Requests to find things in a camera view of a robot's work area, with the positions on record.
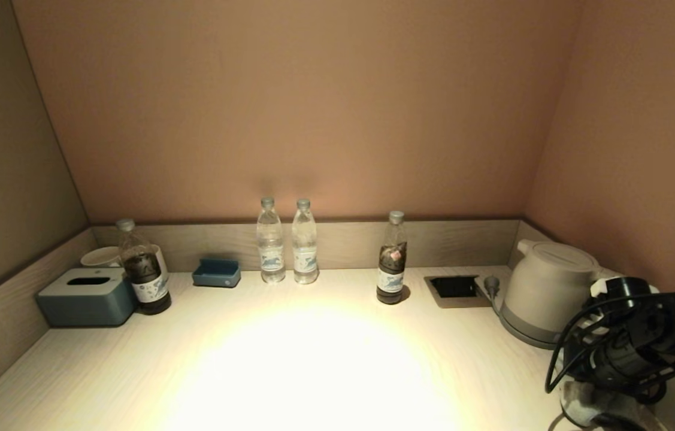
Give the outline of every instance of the wooden countertop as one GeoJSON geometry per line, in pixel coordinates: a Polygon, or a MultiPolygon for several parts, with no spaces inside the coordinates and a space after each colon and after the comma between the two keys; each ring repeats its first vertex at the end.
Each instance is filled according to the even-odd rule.
{"type": "Polygon", "coordinates": [[[490,308],[439,308],[422,279],[465,274],[506,286],[510,270],[410,268],[392,306],[375,299],[375,269],[309,286],[245,272],[235,289],[172,274],[162,314],[46,333],[0,378],[0,431],[548,429],[550,352],[490,308]]]}

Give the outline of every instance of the bottle label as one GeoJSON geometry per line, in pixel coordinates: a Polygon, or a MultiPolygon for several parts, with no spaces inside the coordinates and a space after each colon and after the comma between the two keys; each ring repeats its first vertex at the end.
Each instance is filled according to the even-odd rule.
{"type": "Polygon", "coordinates": [[[398,293],[404,286],[404,273],[390,274],[378,269],[377,287],[383,292],[398,293]]]}
{"type": "Polygon", "coordinates": [[[260,249],[260,268],[263,271],[278,271],[284,267],[283,246],[260,249]]]}
{"type": "Polygon", "coordinates": [[[296,248],[294,250],[294,270],[312,272],[316,270],[316,248],[296,248]]]}
{"type": "Polygon", "coordinates": [[[167,295],[167,279],[164,275],[143,284],[131,283],[135,290],[135,296],[140,302],[153,302],[164,298],[167,295]]]}

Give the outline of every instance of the dark beverage bottle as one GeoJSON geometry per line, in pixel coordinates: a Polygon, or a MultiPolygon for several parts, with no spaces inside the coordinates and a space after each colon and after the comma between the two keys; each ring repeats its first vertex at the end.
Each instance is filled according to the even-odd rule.
{"type": "Polygon", "coordinates": [[[377,299],[383,303],[398,303],[404,287],[406,265],[406,230],[404,213],[391,211],[383,246],[380,247],[377,299]]]}
{"type": "Polygon", "coordinates": [[[116,228],[119,229],[119,256],[140,303],[140,312],[159,314],[167,310],[172,305],[172,298],[153,245],[135,231],[135,222],[131,218],[117,221],[116,228]]]}

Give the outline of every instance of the clear water bottle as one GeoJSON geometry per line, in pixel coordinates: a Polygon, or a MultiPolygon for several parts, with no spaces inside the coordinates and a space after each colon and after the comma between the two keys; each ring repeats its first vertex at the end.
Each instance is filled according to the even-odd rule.
{"type": "Polygon", "coordinates": [[[406,266],[404,213],[391,211],[389,221],[380,247],[377,299],[383,303],[397,303],[401,300],[406,266]]]}
{"type": "Polygon", "coordinates": [[[172,305],[167,278],[156,258],[156,248],[135,230],[131,218],[116,222],[119,229],[119,257],[135,291],[143,314],[159,314],[172,305]]]}
{"type": "Polygon", "coordinates": [[[297,213],[292,221],[292,251],[294,253],[294,281],[313,283],[319,276],[316,262],[316,221],[310,212],[310,200],[297,200],[297,213]]]}
{"type": "Polygon", "coordinates": [[[284,240],[281,219],[274,208],[274,198],[260,200],[263,210],[258,217],[258,251],[263,280],[277,283],[284,279],[284,240]]]}

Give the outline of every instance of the small blue dish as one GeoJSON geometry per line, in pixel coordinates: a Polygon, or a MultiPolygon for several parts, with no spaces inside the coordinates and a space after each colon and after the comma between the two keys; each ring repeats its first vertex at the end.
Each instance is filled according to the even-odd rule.
{"type": "Polygon", "coordinates": [[[241,280],[239,262],[233,259],[200,259],[193,279],[196,286],[236,287],[241,280]]]}

